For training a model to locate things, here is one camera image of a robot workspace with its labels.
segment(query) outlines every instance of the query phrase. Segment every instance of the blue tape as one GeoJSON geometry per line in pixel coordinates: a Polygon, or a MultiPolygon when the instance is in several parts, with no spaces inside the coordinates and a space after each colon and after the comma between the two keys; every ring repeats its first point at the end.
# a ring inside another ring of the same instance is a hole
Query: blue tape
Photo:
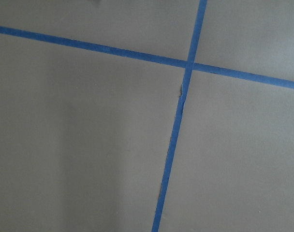
{"type": "Polygon", "coordinates": [[[7,28],[0,26],[0,34],[12,35],[32,40],[38,40],[43,42],[48,42],[52,44],[59,44],[69,47],[77,47],[85,50],[95,51],[95,52],[103,52],[121,57],[128,57],[134,59],[140,59],[150,62],[155,62],[159,64],[166,64],[176,67],[185,68],[187,62],[184,60],[173,59],[168,57],[162,57],[142,52],[134,52],[126,49],[120,49],[116,47],[109,47],[105,45],[95,44],[95,43],[87,43],[78,40],[71,40],[62,37],[45,35],[41,33],[35,33],[31,31],[19,30],[14,28],[7,28]]]}
{"type": "Polygon", "coordinates": [[[294,89],[294,81],[195,63],[193,70],[294,89]]]}
{"type": "Polygon", "coordinates": [[[202,24],[203,24],[206,4],[207,4],[207,0],[200,0],[200,4],[199,4],[198,12],[196,15],[196,20],[195,20],[194,30],[193,30],[193,34],[192,34],[191,44],[190,44],[190,48],[189,48],[187,65],[186,65],[186,69],[185,69],[185,73],[184,73],[184,77],[183,77],[183,81],[182,81],[182,86],[181,86],[182,92],[181,92],[181,95],[178,100],[178,105],[177,105],[177,109],[176,109],[175,120],[174,120],[172,135],[171,135],[171,141],[170,141],[170,144],[168,147],[167,157],[166,157],[166,161],[165,161],[164,173],[163,173],[162,184],[161,184],[161,191],[160,191],[160,196],[159,196],[158,202],[157,202],[155,217],[153,220],[153,225],[152,225],[152,230],[151,230],[152,232],[159,231],[160,220],[161,220],[161,216],[162,216],[162,212],[163,212],[165,196],[166,196],[168,182],[169,182],[169,178],[170,178],[170,174],[171,174],[171,169],[172,169],[172,164],[173,164],[173,159],[174,159],[174,154],[175,154],[175,149],[176,149],[176,144],[177,144],[178,134],[179,134],[179,129],[180,129],[180,124],[181,124],[181,120],[182,120],[184,104],[185,104],[185,101],[187,98],[187,93],[188,93],[188,89],[189,89],[189,83],[190,83],[190,79],[191,79],[194,59],[195,59],[196,50],[197,50],[197,46],[198,46],[199,39],[200,39],[201,30],[202,30],[202,24]]]}

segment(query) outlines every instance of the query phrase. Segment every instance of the blue line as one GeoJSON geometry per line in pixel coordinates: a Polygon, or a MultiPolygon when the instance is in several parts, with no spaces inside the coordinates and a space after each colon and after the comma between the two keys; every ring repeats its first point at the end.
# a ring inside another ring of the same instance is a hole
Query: blue line
{"type": "Polygon", "coordinates": [[[167,157],[166,157],[166,161],[165,161],[164,173],[163,173],[162,184],[161,184],[161,191],[160,191],[160,196],[158,198],[155,217],[153,220],[153,225],[152,225],[152,230],[151,230],[152,232],[159,231],[160,220],[161,220],[161,216],[162,216],[162,211],[163,211],[165,196],[166,196],[166,192],[167,192],[168,182],[169,182],[169,178],[170,178],[170,174],[171,174],[171,169],[172,169],[172,164],[173,164],[173,159],[174,159],[174,154],[175,154],[175,149],[176,149],[176,144],[177,144],[178,134],[179,134],[179,129],[180,129],[180,124],[181,124],[181,120],[182,120],[184,104],[185,104],[185,101],[187,98],[187,93],[188,93],[189,83],[190,83],[190,79],[191,79],[194,59],[195,59],[196,50],[197,50],[197,46],[198,46],[199,39],[200,39],[201,30],[202,30],[202,24],[203,24],[206,4],[207,4],[207,0],[200,0],[200,4],[199,4],[198,12],[196,15],[196,20],[195,20],[195,25],[194,25],[194,29],[193,29],[191,44],[190,44],[190,48],[189,48],[187,65],[186,65],[186,69],[185,69],[185,73],[184,73],[184,77],[183,77],[183,81],[182,81],[182,86],[181,86],[182,92],[181,92],[181,96],[179,97],[179,100],[178,100],[178,105],[177,105],[177,109],[176,109],[176,115],[175,115],[172,135],[171,135],[171,141],[170,141],[170,144],[168,147],[167,157]]]}
{"type": "Polygon", "coordinates": [[[294,89],[294,81],[195,63],[194,70],[294,89]]]}
{"type": "Polygon", "coordinates": [[[134,52],[126,49],[120,49],[116,47],[109,47],[105,45],[95,44],[95,43],[87,43],[78,40],[71,40],[62,37],[52,36],[52,35],[45,35],[41,33],[26,31],[26,30],[19,30],[14,28],[7,28],[0,26],[0,34],[12,35],[32,40],[38,40],[43,42],[48,42],[52,44],[59,44],[63,46],[69,47],[77,47],[85,50],[95,51],[95,52],[103,52],[112,55],[117,55],[121,57],[128,57],[134,59],[140,59],[150,62],[155,62],[159,64],[167,64],[171,66],[185,68],[187,62],[184,60],[173,59],[168,57],[162,57],[142,52],[134,52]]]}

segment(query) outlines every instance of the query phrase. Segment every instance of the gray floor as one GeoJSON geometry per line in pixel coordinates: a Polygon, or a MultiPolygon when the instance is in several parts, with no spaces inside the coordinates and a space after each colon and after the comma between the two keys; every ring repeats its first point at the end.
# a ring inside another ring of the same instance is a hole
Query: gray floor
{"type": "MultiPolygon", "coordinates": [[[[0,1],[0,26],[187,60],[199,0],[0,1]]],[[[208,0],[195,62],[294,81],[294,0],[208,0]]],[[[0,34],[0,231],[150,232],[183,68],[0,34]]],[[[294,89],[193,71],[160,232],[294,232],[294,89]]]]}

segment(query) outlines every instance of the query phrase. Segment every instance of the blue tape strip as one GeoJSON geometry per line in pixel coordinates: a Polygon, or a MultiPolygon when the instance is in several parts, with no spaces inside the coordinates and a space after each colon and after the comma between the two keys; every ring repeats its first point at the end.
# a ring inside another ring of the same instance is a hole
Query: blue tape strip
{"type": "Polygon", "coordinates": [[[167,192],[168,182],[169,182],[169,178],[170,178],[170,174],[171,174],[171,169],[172,169],[172,164],[173,164],[173,159],[174,159],[174,154],[175,154],[175,149],[176,149],[176,144],[177,144],[178,134],[179,134],[179,129],[180,129],[180,124],[181,124],[181,120],[182,120],[184,104],[185,104],[185,101],[187,98],[187,93],[188,93],[188,89],[189,89],[189,83],[190,83],[190,79],[191,79],[194,59],[195,59],[196,50],[197,50],[197,46],[198,46],[199,39],[200,39],[201,30],[202,30],[202,24],[203,24],[206,4],[207,4],[207,0],[200,0],[200,4],[199,4],[198,12],[196,15],[196,20],[195,20],[194,30],[193,30],[193,34],[192,34],[191,44],[190,44],[190,48],[189,48],[187,65],[186,65],[186,69],[185,69],[185,73],[184,73],[184,77],[183,77],[183,81],[182,81],[182,86],[181,86],[182,92],[181,92],[181,96],[179,97],[179,100],[178,100],[178,105],[177,105],[177,109],[176,109],[176,115],[175,115],[172,135],[171,135],[171,141],[170,141],[170,144],[168,147],[167,157],[166,157],[166,161],[165,161],[161,191],[160,191],[160,196],[158,198],[155,217],[153,220],[153,225],[152,225],[152,230],[151,230],[152,232],[159,231],[160,220],[161,220],[161,216],[162,216],[162,211],[163,211],[165,196],[166,196],[166,192],[167,192]]]}
{"type": "Polygon", "coordinates": [[[294,81],[195,63],[194,70],[294,89],[294,81]]]}
{"type": "Polygon", "coordinates": [[[159,64],[166,64],[176,67],[185,68],[187,62],[184,60],[173,59],[168,57],[162,57],[142,52],[134,52],[126,49],[120,49],[116,47],[109,47],[105,45],[95,44],[95,43],[87,43],[83,41],[71,40],[62,37],[45,35],[41,33],[35,33],[25,30],[13,29],[0,26],[0,34],[12,35],[32,40],[38,40],[43,42],[48,42],[52,44],[59,44],[69,47],[77,47],[85,50],[95,51],[95,52],[103,52],[121,57],[128,57],[134,59],[140,59],[150,62],[155,62],[159,64]]]}

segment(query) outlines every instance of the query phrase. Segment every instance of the vertical blue line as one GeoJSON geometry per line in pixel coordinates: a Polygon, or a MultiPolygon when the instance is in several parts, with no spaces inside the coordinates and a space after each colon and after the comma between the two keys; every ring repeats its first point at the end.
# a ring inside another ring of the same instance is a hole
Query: vertical blue line
{"type": "Polygon", "coordinates": [[[178,105],[177,105],[177,109],[176,109],[176,115],[175,115],[172,135],[171,135],[171,141],[170,141],[170,144],[168,147],[167,157],[166,157],[166,161],[165,161],[164,173],[163,173],[162,184],[161,184],[161,191],[160,191],[160,196],[158,198],[155,217],[153,220],[153,225],[152,225],[152,230],[151,230],[152,232],[159,231],[160,220],[161,220],[161,216],[162,216],[166,191],[167,191],[170,173],[171,173],[171,169],[172,169],[175,148],[176,148],[179,129],[180,129],[181,120],[182,120],[184,104],[185,104],[185,101],[187,98],[189,83],[190,83],[191,74],[192,74],[192,70],[193,70],[194,59],[195,59],[196,50],[197,50],[197,46],[198,46],[199,39],[200,39],[201,30],[202,30],[202,24],[203,24],[206,4],[207,4],[207,0],[200,0],[200,4],[199,4],[199,8],[198,8],[197,15],[196,15],[196,20],[195,20],[195,25],[194,25],[194,29],[193,29],[191,44],[190,44],[190,48],[189,48],[187,64],[186,64],[184,77],[183,77],[183,81],[182,81],[181,95],[178,100],[178,105]]]}

